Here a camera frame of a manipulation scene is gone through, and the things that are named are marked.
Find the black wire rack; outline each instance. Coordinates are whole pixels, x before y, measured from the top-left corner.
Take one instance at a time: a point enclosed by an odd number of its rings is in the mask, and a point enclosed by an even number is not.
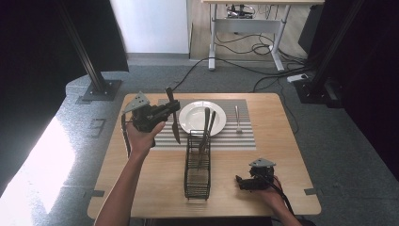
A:
[[[184,195],[187,199],[208,200],[211,189],[211,138],[201,153],[203,130],[192,130],[187,139],[184,170]]]

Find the white plate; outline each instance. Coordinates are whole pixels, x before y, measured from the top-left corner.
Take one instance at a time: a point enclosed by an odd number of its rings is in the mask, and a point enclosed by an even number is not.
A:
[[[179,114],[179,123],[187,134],[191,130],[203,130],[205,124],[205,107],[211,109],[209,122],[211,122],[212,112],[216,112],[211,136],[219,133],[226,125],[226,113],[217,104],[207,101],[197,101],[185,106]]]

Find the black curtain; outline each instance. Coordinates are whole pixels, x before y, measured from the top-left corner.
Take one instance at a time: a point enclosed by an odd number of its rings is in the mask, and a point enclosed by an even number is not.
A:
[[[58,111],[66,85],[87,74],[55,1],[0,3],[0,192]],[[93,65],[128,71],[109,1],[64,4]]]
[[[339,81],[343,107],[399,179],[399,3],[326,1],[311,55],[341,25],[343,18],[335,18],[334,11],[347,13],[356,2],[361,2],[359,12],[317,76]]]

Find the power strip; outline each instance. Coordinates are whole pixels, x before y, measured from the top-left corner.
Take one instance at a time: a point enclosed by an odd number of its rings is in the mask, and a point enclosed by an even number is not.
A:
[[[287,82],[292,83],[295,81],[304,80],[304,79],[308,79],[308,78],[309,77],[306,74],[302,73],[302,74],[287,77]]]

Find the fork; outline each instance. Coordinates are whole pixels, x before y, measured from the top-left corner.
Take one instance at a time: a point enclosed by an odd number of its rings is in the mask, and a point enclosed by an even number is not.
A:
[[[238,105],[235,106],[235,116],[237,118],[237,128],[235,129],[235,133],[242,134],[243,130],[240,126],[240,112],[238,111]]]

